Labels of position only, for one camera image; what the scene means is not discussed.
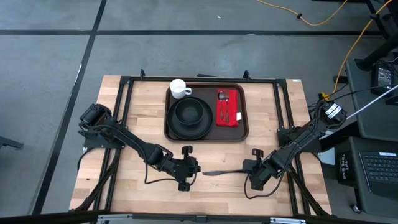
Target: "yellow cable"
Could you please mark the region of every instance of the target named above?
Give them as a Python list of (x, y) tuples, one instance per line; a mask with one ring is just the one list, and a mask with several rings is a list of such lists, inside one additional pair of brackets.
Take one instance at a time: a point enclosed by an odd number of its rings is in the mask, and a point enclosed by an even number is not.
[[(382, 11), (382, 9), (384, 9), (391, 1), (392, 1), (392, 0), (389, 0), (389, 1), (386, 2), (383, 6), (381, 6), (381, 8), (376, 12), (376, 15), (379, 14), (379, 13)], [(340, 70), (338, 71), (338, 74), (337, 74), (336, 83), (335, 83), (335, 88), (333, 89), (333, 93), (336, 92), (337, 84), (338, 84), (338, 79), (339, 79), (339, 77), (340, 77), (340, 75), (341, 75), (341, 71), (343, 70), (343, 67), (344, 67), (344, 65), (345, 65), (345, 63), (346, 63), (346, 61), (347, 61), (347, 59), (348, 59), (348, 56), (351, 54), (351, 52), (353, 51), (355, 45), (356, 45), (356, 44), (359, 42), (359, 40), (361, 39), (363, 33), (365, 33), (366, 29), (371, 25), (372, 21), (373, 21), (373, 19), (371, 19), (371, 20), (368, 22), (368, 24), (366, 24), (365, 28), (362, 30), (361, 34), (360, 34), (359, 37), (356, 39), (356, 41), (354, 42), (353, 46), (351, 47), (351, 49), (348, 51), (346, 57), (344, 58), (344, 61), (343, 61), (343, 63), (341, 64)]]
[[(286, 8), (286, 7), (276, 6), (276, 5), (274, 5), (274, 4), (269, 4), (269, 3), (263, 2), (263, 1), (261, 1), (261, 0), (256, 0), (256, 1), (261, 2), (261, 3), (263, 3), (263, 4), (266, 4), (267, 6), (272, 6), (272, 7), (278, 8), (278, 9), (283, 9), (283, 10), (289, 11), (289, 12), (295, 14), (296, 16), (299, 15), (299, 13), (297, 13), (297, 12), (291, 10), (291, 9), (288, 9), (288, 8)], [(325, 20), (325, 21), (323, 21), (323, 22), (320, 22), (320, 23), (318, 23), (318, 24), (312, 24), (312, 23), (306, 21), (302, 16), (300, 16), (300, 19), (303, 20), (306, 24), (308, 24), (308, 25), (310, 25), (310, 26), (320, 26), (320, 25), (322, 25), (322, 24), (328, 22), (331, 18), (333, 18), (333, 17), (337, 14), (337, 12), (340, 11), (340, 9), (347, 3), (347, 1), (348, 1), (348, 0), (345, 0), (344, 3), (343, 3), (343, 4), (342, 4), (342, 5), (341, 5), (341, 6), (340, 6), (340, 7), (339, 7), (327, 20)]]

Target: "white cup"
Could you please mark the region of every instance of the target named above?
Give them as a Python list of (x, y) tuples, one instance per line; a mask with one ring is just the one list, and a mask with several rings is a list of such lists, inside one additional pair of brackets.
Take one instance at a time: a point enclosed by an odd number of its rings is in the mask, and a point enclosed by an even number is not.
[(176, 99), (181, 99), (185, 95), (192, 94), (192, 89), (187, 88), (187, 85), (181, 79), (175, 79), (170, 83), (170, 91), (172, 92), (173, 97)]

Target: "red napkin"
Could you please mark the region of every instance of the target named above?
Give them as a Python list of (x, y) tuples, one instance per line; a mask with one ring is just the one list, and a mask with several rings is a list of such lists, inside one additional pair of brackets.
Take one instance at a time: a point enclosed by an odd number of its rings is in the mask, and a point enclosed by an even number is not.
[[(219, 100), (218, 93), (228, 91), (228, 102), (226, 100)], [(217, 92), (217, 107), (216, 107), (216, 125), (226, 127), (237, 127), (236, 113), (238, 112), (238, 92), (236, 90), (218, 90)], [(221, 110), (223, 110), (223, 118), (221, 119)], [(226, 122), (226, 114), (228, 113), (229, 122)]]

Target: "wooden table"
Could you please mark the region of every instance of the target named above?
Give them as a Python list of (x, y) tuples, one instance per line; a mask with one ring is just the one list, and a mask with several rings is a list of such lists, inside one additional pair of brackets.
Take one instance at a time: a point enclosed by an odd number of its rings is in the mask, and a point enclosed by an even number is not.
[[(120, 76), (106, 75), (99, 90), (97, 103), (113, 109)], [(249, 136), (233, 143), (194, 143), (192, 156), (196, 157), (201, 171), (241, 169), (245, 158), (254, 159), (252, 148), (264, 150), (267, 155), (278, 148), (276, 130), (279, 127), (275, 99), (271, 84), (239, 83), (244, 89), (249, 120)], [(301, 126), (309, 121), (307, 102), (300, 80), (287, 80), (294, 124)], [(171, 142), (164, 136), (165, 92), (169, 82), (134, 82), (127, 125), (129, 130), (144, 141), (162, 145), (182, 158), (181, 147), (187, 143)], [(124, 88), (119, 116), (123, 113), (127, 88)], [(285, 108), (285, 126), (288, 127)], [(97, 184), (104, 149), (94, 149), (81, 162), (70, 208), (79, 206)], [(331, 213), (329, 199), (319, 161), (310, 153), (301, 154), (305, 183), (324, 210)], [(268, 198), (248, 200), (243, 193), (245, 174), (225, 174), (216, 177), (198, 173), (191, 191), (179, 192), (177, 183), (164, 181), (144, 184), (144, 163), (130, 147), (123, 149), (119, 164), (112, 212), (166, 213), (197, 215), (248, 215), (291, 216), (289, 190), (286, 177), (278, 191)], [(165, 172), (149, 168), (148, 181), (169, 177)], [(264, 191), (251, 190), (248, 194), (266, 194), (276, 185), (271, 178)], [(100, 208), (104, 208), (108, 186), (104, 187)], [(300, 191), (296, 186), (298, 209), (303, 213)]]

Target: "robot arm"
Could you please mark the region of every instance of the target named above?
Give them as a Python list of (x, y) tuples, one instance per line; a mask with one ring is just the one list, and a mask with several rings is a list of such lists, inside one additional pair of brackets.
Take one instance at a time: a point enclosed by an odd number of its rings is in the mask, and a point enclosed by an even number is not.
[(80, 121), (82, 131), (79, 133), (86, 137), (86, 140), (120, 144), (121, 147), (124, 147), (122, 144), (127, 144), (138, 152), (147, 165), (171, 175), (178, 182), (179, 191), (189, 191), (190, 184), (187, 183), (187, 178), (200, 172), (197, 160), (189, 156), (189, 153), (192, 153), (191, 146), (182, 148), (183, 159), (174, 159), (173, 153), (166, 148), (139, 139), (119, 124), (112, 118), (109, 108), (103, 105), (92, 104), (80, 117)]
[(251, 188), (263, 190), (270, 177), (279, 178), (292, 163), (294, 156), (318, 139), (328, 129), (340, 127), (346, 120), (347, 112), (332, 101), (320, 101), (316, 107), (315, 117), (296, 131), (297, 137), (279, 150), (274, 150), (267, 158), (261, 160), (262, 151), (253, 149), (257, 160), (245, 159), (243, 170), (249, 174)]

